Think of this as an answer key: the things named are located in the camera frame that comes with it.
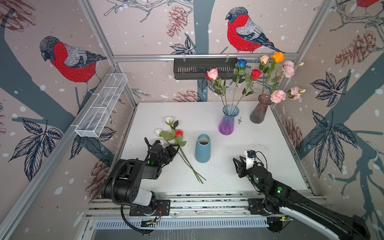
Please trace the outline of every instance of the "black mounting plate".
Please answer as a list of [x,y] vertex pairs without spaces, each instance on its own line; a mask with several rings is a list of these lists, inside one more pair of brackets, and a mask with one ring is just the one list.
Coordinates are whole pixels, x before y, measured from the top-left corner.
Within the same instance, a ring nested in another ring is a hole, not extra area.
[[[156,200],[156,206],[161,208],[162,216],[169,216],[170,200]],[[140,212],[140,210],[138,210],[137,208],[132,208],[129,211],[129,215],[131,217],[148,217],[148,215],[145,215],[144,213]],[[156,209],[151,216],[160,216],[160,212]]]

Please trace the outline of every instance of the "red bird breast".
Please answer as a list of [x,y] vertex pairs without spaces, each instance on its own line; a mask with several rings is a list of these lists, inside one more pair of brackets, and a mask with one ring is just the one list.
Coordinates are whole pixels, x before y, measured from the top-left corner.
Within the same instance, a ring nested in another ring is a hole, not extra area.
[[62,42],[54,46],[55,61],[51,63],[59,70],[59,72],[68,80],[83,83],[87,82],[96,73],[96,63],[91,63],[82,68],[71,68],[64,64],[68,57],[67,49]]

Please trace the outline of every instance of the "gradient glass vase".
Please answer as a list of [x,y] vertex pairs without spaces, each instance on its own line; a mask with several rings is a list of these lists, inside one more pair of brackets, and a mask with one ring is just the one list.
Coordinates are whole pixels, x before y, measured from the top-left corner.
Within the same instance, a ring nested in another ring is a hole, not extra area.
[[228,104],[223,107],[223,119],[221,119],[220,125],[218,126],[218,130],[223,135],[230,135],[233,133],[233,129],[235,127],[235,117],[239,114],[239,108]]
[[261,94],[259,96],[259,103],[252,111],[251,116],[249,116],[249,119],[251,119],[253,123],[262,123],[264,121],[266,110],[271,104],[271,96],[267,94]]

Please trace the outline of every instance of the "black metal basket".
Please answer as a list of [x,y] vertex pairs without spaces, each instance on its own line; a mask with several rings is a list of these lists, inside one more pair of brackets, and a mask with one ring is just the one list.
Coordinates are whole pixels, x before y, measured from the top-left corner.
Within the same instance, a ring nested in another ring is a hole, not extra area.
[[217,68],[218,75],[222,79],[232,79],[233,69],[237,58],[175,58],[173,73],[177,80],[206,79],[205,74],[212,68]]

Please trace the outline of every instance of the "blue rose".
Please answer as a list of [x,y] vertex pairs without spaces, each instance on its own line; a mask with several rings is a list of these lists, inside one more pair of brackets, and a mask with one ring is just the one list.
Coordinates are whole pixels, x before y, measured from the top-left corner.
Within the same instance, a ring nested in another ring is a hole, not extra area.
[[236,63],[236,66],[238,66],[238,67],[245,67],[246,64],[247,64],[247,61],[245,61],[244,59],[238,59],[237,63]]

